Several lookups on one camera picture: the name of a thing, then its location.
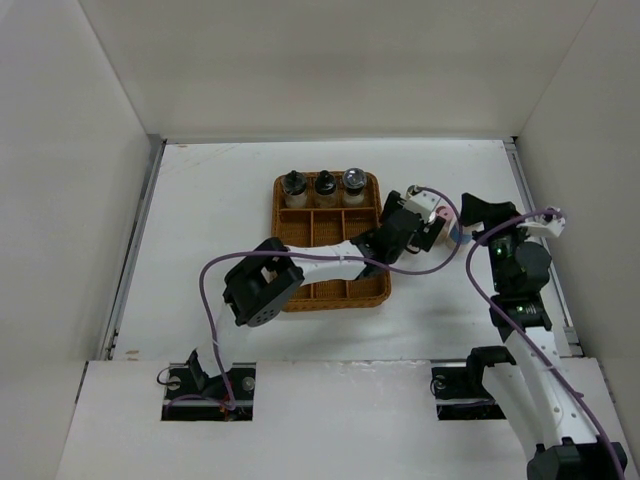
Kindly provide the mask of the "black grinder top spice bottle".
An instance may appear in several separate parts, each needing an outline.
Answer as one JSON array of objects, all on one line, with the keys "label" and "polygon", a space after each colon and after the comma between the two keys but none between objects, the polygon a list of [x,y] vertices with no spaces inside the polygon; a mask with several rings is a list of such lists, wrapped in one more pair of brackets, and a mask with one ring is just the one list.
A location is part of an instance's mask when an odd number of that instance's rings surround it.
[{"label": "black grinder top spice bottle", "polygon": [[367,175],[360,168],[350,168],[342,175],[343,203],[346,207],[358,207],[364,202]]}]

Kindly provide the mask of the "black cap brown spice bottle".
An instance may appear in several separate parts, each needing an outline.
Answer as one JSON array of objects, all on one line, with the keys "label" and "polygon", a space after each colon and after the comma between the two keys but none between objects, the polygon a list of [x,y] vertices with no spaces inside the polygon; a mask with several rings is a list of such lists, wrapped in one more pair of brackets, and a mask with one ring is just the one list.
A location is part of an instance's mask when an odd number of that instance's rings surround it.
[{"label": "black cap brown spice bottle", "polygon": [[327,170],[322,170],[314,182],[314,203],[317,208],[332,208],[337,204],[336,178]]}]

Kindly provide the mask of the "black cap white spice bottle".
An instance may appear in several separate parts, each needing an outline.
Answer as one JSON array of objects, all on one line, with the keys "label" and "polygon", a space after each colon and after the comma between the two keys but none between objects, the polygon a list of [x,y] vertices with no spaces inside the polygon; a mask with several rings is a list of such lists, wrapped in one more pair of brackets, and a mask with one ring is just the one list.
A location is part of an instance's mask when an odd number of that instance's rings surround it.
[{"label": "black cap white spice bottle", "polygon": [[291,170],[281,180],[285,205],[288,208],[304,208],[307,202],[306,176],[296,170]]}]

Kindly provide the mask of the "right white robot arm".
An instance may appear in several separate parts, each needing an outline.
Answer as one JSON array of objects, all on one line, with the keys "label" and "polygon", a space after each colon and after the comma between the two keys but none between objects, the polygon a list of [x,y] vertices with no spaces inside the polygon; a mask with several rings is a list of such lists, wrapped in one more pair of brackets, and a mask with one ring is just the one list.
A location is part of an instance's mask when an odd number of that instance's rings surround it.
[{"label": "right white robot arm", "polygon": [[529,479],[622,479],[624,447],[610,440],[582,393],[570,385],[541,291],[552,259],[538,238],[557,238],[565,220],[554,208],[521,214],[511,202],[461,197],[460,223],[486,247],[494,295],[484,299],[501,345],[477,347],[464,384],[495,400],[527,459]]}]

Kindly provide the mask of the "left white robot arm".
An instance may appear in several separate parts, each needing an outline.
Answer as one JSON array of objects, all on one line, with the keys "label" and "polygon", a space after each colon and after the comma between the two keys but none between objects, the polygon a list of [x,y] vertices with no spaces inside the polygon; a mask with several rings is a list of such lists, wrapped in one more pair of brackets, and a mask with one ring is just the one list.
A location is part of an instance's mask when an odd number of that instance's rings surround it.
[{"label": "left white robot arm", "polygon": [[404,195],[388,194],[373,227],[338,243],[296,247],[268,238],[240,254],[224,278],[222,299],[231,325],[248,329],[270,322],[309,285],[367,282],[394,272],[403,253],[434,246],[445,225],[436,214],[443,204],[451,204],[444,194],[413,185]]}]

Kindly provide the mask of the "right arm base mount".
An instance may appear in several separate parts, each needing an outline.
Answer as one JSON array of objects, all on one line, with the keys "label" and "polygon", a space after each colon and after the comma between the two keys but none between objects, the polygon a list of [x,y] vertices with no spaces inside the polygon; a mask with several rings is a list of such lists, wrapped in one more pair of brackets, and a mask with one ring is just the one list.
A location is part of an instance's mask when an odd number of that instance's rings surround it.
[{"label": "right arm base mount", "polygon": [[505,420],[493,396],[482,384],[485,370],[497,364],[515,365],[504,346],[473,348],[464,363],[434,363],[430,391],[440,421]]}]

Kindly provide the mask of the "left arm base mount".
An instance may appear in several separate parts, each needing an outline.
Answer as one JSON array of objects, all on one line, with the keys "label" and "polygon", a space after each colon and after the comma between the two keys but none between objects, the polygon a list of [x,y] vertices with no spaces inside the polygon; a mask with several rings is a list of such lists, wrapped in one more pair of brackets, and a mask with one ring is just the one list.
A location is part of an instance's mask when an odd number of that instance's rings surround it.
[{"label": "left arm base mount", "polygon": [[255,363],[234,364],[225,382],[221,375],[208,376],[193,352],[185,363],[171,363],[156,376],[164,388],[161,420],[252,421],[256,374]]}]

